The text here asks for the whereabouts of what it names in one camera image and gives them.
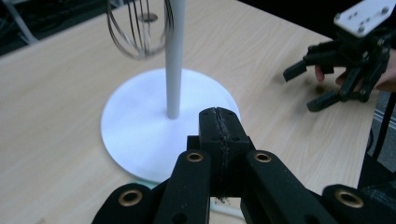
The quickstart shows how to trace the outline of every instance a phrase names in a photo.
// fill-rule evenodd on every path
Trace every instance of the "robotic hand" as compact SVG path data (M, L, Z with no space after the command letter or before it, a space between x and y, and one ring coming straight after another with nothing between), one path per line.
M330 91L307 104L311 112L318 112L337 102L359 100L367 102L381 75L387 70L391 42L396 30L376 28L386 20L396 0L365 0L337 14L334 23L342 29L333 41L310 46L307 54L285 70L289 81L309 65L318 65L324 74L332 74L335 66L346 68L346 81L339 91ZM362 84L355 92L359 81Z

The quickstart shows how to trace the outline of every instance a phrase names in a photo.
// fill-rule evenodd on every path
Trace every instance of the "white stand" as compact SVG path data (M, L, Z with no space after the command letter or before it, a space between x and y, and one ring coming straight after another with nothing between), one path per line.
M121 85L102 116L102 137L125 170L160 183L169 178L187 136L199 135L198 115L209 107L232 110L233 97L217 81L182 69L184 0L171 0L174 32L167 37L166 69L147 71Z

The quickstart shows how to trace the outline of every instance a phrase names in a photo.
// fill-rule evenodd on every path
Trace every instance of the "brass screw hole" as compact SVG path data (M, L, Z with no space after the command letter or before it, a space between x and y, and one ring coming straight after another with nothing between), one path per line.
M361 208L364 206L363 200L356 194L339 189L335 193L335 198L346 206L353 208Z
M119 197L119 203L122 206L129 207L140 203L143 198L142 192L137 189L127 189Z
M257 153L256 155L254 155L254 159L260 162L270 162L272 160L272 158L265 153Z
M196 153L196 152L192 152L189 155L187 155L188 161L197 162L197 161L201 161L203 159L204 159L204 156L199 153Z

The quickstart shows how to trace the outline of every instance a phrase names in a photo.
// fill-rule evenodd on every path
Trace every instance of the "human hand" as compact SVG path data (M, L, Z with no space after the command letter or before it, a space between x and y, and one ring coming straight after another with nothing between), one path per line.
M318 82L322 82L325 79L325 76L321 71L320 66L318 65L315 65L315 74L317 76ZM335 83L337 83L338 85L342 85L346 77L347 74L341 74L335 80ZM359 89L360 85L361 81L357 85L357 90ZM396 49L390 50L390 58L387 71L382 74L381 78L376 82L375 89L379 91L396 91Z

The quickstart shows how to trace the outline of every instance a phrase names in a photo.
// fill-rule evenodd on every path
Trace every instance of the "white round base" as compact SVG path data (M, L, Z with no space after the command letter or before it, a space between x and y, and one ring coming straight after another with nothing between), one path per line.
M147 71L123 83L102 116L102 137L111 157L126 171L161 183L170 177L187 136L199 134L199 113L210 107L232 110L233 97L217 81L183 69L177 119L166 117L165 69Z

